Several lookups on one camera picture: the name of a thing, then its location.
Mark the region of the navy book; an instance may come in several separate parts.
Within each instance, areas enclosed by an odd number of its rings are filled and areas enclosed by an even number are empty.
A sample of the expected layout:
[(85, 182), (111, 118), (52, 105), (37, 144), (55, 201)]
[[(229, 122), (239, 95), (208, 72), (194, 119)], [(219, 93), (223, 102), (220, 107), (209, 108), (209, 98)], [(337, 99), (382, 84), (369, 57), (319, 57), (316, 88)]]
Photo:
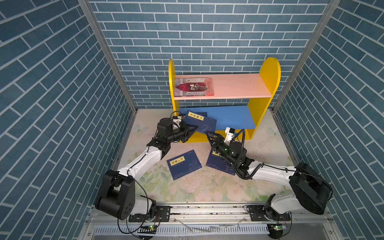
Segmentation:
[(194, 150), (167, 160), (167, 164), (174, 181), (202, 168)]
[(206, 134), (214, 133), (216, 131), (217, 120), (201, 115), (199, 113), (187, 111), (184, 121), (188, 125), (198, 126), (198, 133)]
[(214, 150), (210, 151), (206, 166), (233, 176), (235, 175), (233, 167)]

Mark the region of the pink red cover book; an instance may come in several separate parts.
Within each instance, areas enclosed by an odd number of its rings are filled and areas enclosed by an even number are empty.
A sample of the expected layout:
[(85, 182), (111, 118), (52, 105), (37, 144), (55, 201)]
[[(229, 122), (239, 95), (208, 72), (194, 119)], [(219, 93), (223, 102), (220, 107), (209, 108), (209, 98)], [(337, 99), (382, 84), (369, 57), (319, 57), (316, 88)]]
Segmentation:
[(211, 78), (176, 78), (174, 94), (176, 97), (213, 96)]

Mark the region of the navy book paw print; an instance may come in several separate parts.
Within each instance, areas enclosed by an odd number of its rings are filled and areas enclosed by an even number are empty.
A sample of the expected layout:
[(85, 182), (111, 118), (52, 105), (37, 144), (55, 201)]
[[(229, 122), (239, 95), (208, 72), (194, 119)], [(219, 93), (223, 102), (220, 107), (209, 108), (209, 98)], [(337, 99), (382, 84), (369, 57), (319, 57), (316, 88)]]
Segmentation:
[(193, 113), (193, 112), (189, 111), (189, 112), (185, 113), (184, 116), (203, 121), (204, 118), (207, 116), (207, 113), (206, 112)]

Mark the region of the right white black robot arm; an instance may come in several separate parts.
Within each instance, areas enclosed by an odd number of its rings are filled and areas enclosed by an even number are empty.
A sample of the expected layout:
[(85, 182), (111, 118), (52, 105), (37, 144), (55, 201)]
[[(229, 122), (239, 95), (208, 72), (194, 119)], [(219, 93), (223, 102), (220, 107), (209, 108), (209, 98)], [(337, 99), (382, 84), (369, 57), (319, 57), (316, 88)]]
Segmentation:
[(272, 194), (263, 206), (268, 220), (278, 220), (286, 213), (306, 210), (323, 215), (328, 201), (333, 196), (331, 185), (308, 164), (297, 166), (276, 166), (262, 163), (247, 157), (245, 140), (237, 140), (238, 135), (228, 133), (226, 137), (216, 133), (206, 134), (213, 151), (234, 170), (242, 180), (263, 180), (280, 184), (288, 191)]

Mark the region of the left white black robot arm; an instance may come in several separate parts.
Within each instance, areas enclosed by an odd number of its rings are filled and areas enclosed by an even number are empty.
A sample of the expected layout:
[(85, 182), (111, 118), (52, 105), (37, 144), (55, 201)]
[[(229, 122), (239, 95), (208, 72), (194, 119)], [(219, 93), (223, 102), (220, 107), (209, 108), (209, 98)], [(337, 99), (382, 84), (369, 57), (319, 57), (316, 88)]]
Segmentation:
[(140, 178), (165, 157), (172, 143), (187, 142), (197, 129), (198, 126), (185, 121), (176, 123), (172, 118), (161, 119), (154, 137), (135, 160), (117, 171), (109, 170), (104, 174), (95, 208), (119, 220), (131, 215), (153, 219), (157, 214), (156, 201), (147, 194), (136, 197), (136, 186)]

